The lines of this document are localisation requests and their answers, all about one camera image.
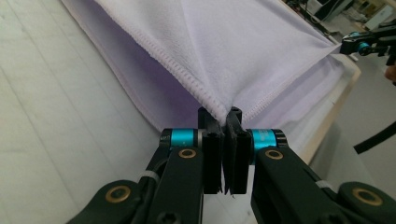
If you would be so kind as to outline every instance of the brass screw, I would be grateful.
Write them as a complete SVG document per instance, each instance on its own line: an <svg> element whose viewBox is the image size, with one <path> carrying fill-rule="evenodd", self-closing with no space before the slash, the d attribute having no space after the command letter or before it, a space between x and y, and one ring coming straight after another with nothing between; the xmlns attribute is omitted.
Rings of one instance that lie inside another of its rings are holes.
<svg viewBox="0 0 396 224"><path fill-rule="evenodd" d="M121 203L125 201L129 195L131 195L131 190L127 186L116 186L107 192L106 201L110 203Z"/></svg>
<svg viewBox="0 0 396 224"><path fill-rule="evenodd" d="M352 194L362 203L367 203L372 206L379 206L383 203L382 199L376 193L368 189L354 188Z"/></svg>

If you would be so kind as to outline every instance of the white towel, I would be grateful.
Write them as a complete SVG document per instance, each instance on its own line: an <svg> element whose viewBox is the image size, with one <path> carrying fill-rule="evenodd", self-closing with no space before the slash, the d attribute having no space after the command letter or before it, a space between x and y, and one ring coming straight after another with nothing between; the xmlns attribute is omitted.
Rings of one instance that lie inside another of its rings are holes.
<svg viewBox="0 0 396 224"><path fill-rule="evenodd" d="M96 44L102 47L120 82L159 130L195 126L199 105L221 123L235 105L245 112L243 120L249 126L255 126L257 120L277 121L261 128L281 125L306 113L343 72L339 64L327 58L337 46L279 0L96 0L106 15L92 1L85 2L93 6L89 8L93 14L113 20L107 21L107 28L121 28L116 36L122 43L108 43L106 36L110 39L115 34L105 34L104 30L99 32L101 36L90 38L99 39ZM92 22L78 21L88 34L99 26L98 22L92 26ZM122 59L110 52L126 50L132 53L124 55L134 56ZM305 83L304 90L298 91L295 83L299 82ZM280 94L290 104L280 104ZM271 111L272 116L262 119Z"/></svg>

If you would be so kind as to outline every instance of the table surface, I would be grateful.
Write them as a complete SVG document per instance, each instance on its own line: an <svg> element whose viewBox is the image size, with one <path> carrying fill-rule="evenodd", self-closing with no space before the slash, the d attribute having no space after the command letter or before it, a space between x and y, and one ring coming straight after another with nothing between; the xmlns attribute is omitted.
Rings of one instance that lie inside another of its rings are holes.
<svg viewBox="0 0 396 224"><path fill-rule="evenodd" d="M307 162L360 74L335 57L346 74L290 131ZM138 180L158 140L59 1L0 2L0 223L65 223L104 184ZM254 223L249 198L205 196L204 223Z"/></svg>

